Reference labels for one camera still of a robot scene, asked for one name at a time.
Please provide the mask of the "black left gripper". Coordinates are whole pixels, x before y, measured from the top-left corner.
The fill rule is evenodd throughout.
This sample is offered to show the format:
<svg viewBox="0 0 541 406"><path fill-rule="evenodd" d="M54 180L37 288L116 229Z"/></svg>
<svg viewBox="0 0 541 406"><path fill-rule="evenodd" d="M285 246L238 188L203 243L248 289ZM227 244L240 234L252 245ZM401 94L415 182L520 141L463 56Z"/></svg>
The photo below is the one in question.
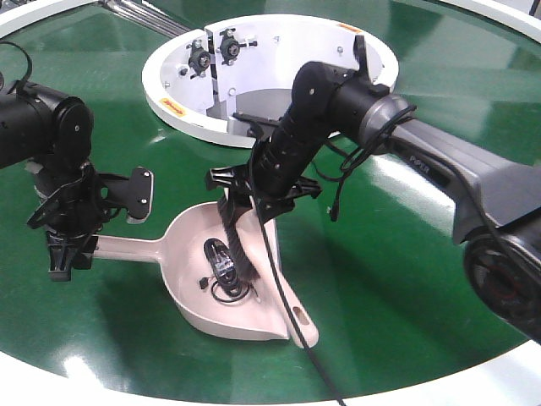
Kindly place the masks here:
<svg viewBox="0 0 541 406"><path fill-rule="evenodd" d="M69 282L72 270L92 267L98 237L93 235L127 207L127 178L99 173L87 162L70 181L61 181L46 194L27 221L32 229L45 228L53 282Z"/></svg>

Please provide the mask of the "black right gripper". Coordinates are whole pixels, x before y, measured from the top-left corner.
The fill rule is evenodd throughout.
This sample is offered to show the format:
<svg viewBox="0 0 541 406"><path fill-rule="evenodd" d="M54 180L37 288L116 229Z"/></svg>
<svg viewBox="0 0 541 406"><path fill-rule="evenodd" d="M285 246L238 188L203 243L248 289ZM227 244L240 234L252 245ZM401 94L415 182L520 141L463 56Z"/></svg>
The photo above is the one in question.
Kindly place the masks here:
<svg viewBox="0 0 541 406"><path fill-rule="evenodd" d="M309 195L319 196L320 184L311 178L299 176L295 181L283 183L277 179L275 189L274 179L266 175L254 173L250 178L248 165L212 168L205 175L208 190L222 187L224 196L218 200L218 212L224 223L236 223L239 218L254 208L254 203L260 210L263 222L268 222L295 208L295 200Z"/></svg>

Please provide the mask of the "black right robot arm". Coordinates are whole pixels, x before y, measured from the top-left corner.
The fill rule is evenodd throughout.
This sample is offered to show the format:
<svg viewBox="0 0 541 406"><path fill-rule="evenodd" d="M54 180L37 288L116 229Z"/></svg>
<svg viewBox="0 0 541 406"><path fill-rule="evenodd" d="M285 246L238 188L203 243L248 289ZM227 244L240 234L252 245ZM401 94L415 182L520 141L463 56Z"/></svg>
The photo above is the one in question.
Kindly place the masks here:
<svg viewBox="0 0 541 406"><path fill-rule="evenodd" d="M509 161L413 115L414 106L367 69L306 63L292 86L292 101L265 134L249 118L255 142L243 165L212 169L206 183L222 187L221 216L232 261L244 281L257 277L256 259L240 235L250 211L268 221L290 211L319 184L303 171L340 133L356 144L337 183L372 155L391 153L455 204L452 237L465 244L463 266L476 295L500 319L540 339L540 169Z"/></svg>

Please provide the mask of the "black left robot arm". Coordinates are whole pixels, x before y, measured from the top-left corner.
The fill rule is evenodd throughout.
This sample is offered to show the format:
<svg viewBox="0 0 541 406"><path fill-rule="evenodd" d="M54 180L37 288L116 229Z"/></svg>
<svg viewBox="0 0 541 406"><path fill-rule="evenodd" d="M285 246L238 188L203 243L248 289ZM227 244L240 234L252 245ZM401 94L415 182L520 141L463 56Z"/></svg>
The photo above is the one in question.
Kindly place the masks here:
<svg viewBox="0 0 541 406"><path fill-rule="evenodd" d="M30 228L44 228L49 277L68 282L88 269L96 233L126 204L112 184L123 176L98 173L90 162L91 110L75 96L15 81L1 93L1 166L25 163L40 200Z"/></svg>

